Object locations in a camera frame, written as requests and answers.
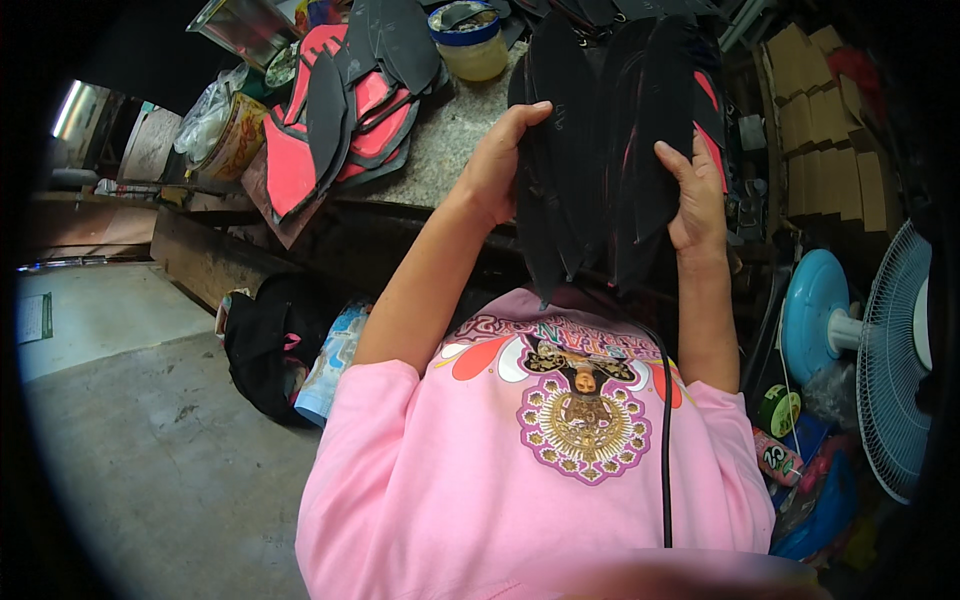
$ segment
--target black cable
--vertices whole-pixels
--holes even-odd
[[[610,307],[576,281],[571,281],[571,283],[573,284],[573,287],[580,290],[584,296],[587,296],[596,302],[598,306],[605,309]],[[672,548],[673,515],[670,510],[670,414],[673,412],[673,374],[670,371],[670,359],[667,356],[666,347],[663,345],[663,340],[659,335],[657,335],[656,331],[645,324],[634,320],[619,304],[615,304],[614,307],[617,309],[617,311],[620,313],[620,316],[626,323],[633,325],[637,329],[640,329],[649,335],[651,339],[653,339],[654,344],[657,345],[657,349],[660,351],[660,362],[663,364],[663,376],[664,380],[666,381],[666,398],[664,399],[665,405],[663,407],[663,439],[662,444],[660,445],[660,480],[663,492],[663,547]]]

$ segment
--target black bag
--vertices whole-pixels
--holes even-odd
[[[297,391],[292,386],[299,385],[292,383],[291,373],[298,364],[312,369],[320,354],[337,316],[328,298],[324,287],[303,273],[268,277],[256,300],[230,295],[224,349],[233,384],[258,411],[281,424],[310,424],[290,400]]]

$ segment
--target printed graphic on shirt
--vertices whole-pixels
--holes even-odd
[[[435,369],[469,381],[494,372],[509,383],[530,380],[516,418],[520,441],[543,465],[589,486],[639,464],[651,443],[641,393],[666,393],[660,354],[651,342],[584,327],[562,316],[516,323],[479,315],[445,344]],[[686,389],[670,362],[672,404]]]

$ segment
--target person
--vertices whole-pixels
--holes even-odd
[[[768,551],[721,180],[696,133],[692,161],[654,149],[681,190],[677,364],[568,287],[543,310],[514,290],[444,339],[484,239],[515,214],[516,144],[551,109],[514,106],[492,126],[370,314],[300,504],[313,597],[554,597],[524,573],[663,548],[667,385],[674,547]]]

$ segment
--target stacked cardboard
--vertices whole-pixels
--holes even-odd
[[[896,175],[867,125],[856,83],[829,73],[826,55],[842,45],[832,27],[807,37],[796,24],[768,42],[787,159],[787,217],[815,225],[840,253],[875,269],[902,211]]]

